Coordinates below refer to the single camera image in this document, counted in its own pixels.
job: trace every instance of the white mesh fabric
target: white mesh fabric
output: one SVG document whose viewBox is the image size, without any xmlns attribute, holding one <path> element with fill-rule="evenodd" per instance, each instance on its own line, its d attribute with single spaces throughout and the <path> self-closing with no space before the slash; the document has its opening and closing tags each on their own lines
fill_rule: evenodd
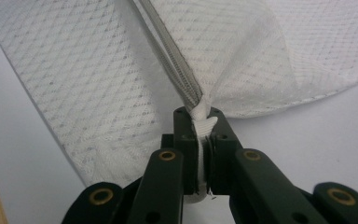
<svg viewBox="0 0 358 224">
<path fill-rule="evenodd" d="M 0 44 L 86 184 L 143 174 L 183 104 L 127 1 L 0 1 Z"/>
<path fill-rule="evenodd" d="M 229 116 L 263 115 L 358 83 L 358 1 L 150 2 L 205 101 Z"/>
</svg>

